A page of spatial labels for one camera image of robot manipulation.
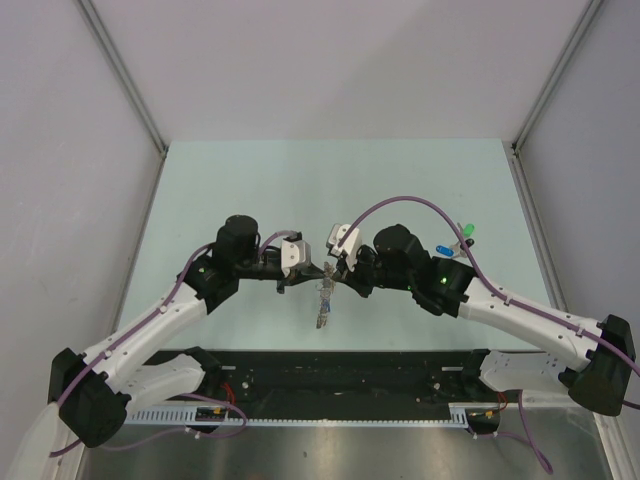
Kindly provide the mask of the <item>metal key organizer ring disc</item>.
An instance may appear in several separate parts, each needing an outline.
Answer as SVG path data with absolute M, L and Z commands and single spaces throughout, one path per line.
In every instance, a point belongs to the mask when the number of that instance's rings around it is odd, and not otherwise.
M 322 329 L 327 325 L 331 313 L 331 297 L 335 289 L 334 273 L 334 265 L 325 261 L 323 264 L 323 278 L 317 286 L 319 293 L 319 309 L 316 319 L 317 329 Z

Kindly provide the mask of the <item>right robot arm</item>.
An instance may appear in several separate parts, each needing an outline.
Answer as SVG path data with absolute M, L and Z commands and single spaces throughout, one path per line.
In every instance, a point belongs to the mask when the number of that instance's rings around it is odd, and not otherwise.
M 596 320 L 532 304 L 492 285 L 471 266 L 431 256 L 400 224 L 381 230 L 372 247 L 363 244 L 358 229 L 337 224 L 327 248 L 338 260 L 334 281 L 363 298 L 376 288 L 407 291 L 432 315 L 482 323 L 537 347 L 535 353 L 476 353 L 461 376 L 469 399 L 531 390 L 566 394 L 600 415 L 621 413 L 636 366 L 626 320 L 616 315 Z

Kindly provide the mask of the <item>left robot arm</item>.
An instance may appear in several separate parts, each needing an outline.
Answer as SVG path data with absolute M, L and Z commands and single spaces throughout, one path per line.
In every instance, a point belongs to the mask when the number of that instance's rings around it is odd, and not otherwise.
M 215 241 L 189 257 L 171 289 L 147 312 L 81 353 L 66 348 L 54 357 L 48 400 L 80 443 L 98 447 L 115 435 L 133 402 L 124 390 L 133 373 L 174 335 L 234 295 L 242 280 L 273 281 L 283 292 L 323 277 L 301 233 L 278 237 L 279 247 L 261 247 L 255 219 L 229 217 Z

